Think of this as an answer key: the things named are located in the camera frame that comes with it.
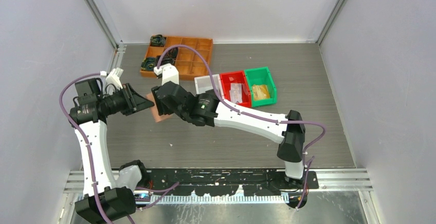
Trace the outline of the pink leather card holder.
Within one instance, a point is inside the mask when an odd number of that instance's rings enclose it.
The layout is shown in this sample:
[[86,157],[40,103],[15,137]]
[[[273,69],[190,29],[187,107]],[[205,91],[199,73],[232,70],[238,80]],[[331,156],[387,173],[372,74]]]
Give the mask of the pink leather card holder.
[[173,115],[160,115],[157,109],[157,104],[155,102],[153,94],[150,92],[146,95],[146,98],[153,102],[154,106],[150,107],[151,114],[156,123],[167,120],[171,118]]

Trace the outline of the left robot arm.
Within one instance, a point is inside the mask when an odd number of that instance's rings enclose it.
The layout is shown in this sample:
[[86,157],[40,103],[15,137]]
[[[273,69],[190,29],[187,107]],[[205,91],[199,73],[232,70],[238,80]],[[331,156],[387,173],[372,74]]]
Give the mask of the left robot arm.
[[112,94],[103,93],[100,78],[74,85],[78,95],[68,115],[79,140],[84,171],[84,197],[75,203],[75,211],[89,223],[110,223],[136,211],[134,191],[149,186],[151,177],[140,160],[123,164],[119,176],[114,176],[107,149],[107,118],[116,113],[129,116],[154,103],[129,83]]

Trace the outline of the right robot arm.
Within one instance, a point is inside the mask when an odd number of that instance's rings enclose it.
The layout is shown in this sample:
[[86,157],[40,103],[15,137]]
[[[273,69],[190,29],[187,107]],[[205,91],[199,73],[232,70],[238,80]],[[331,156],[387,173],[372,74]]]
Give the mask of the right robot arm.
[[266,113],[220,100],[212,90],[193,95],[173,82],[155,86],[151,91],[159,115],[175,114],[195,126],[234,128],[277,143],[277,157],[285,163],[287,185],[294,189],[308,187],[306,128],[299,112]]

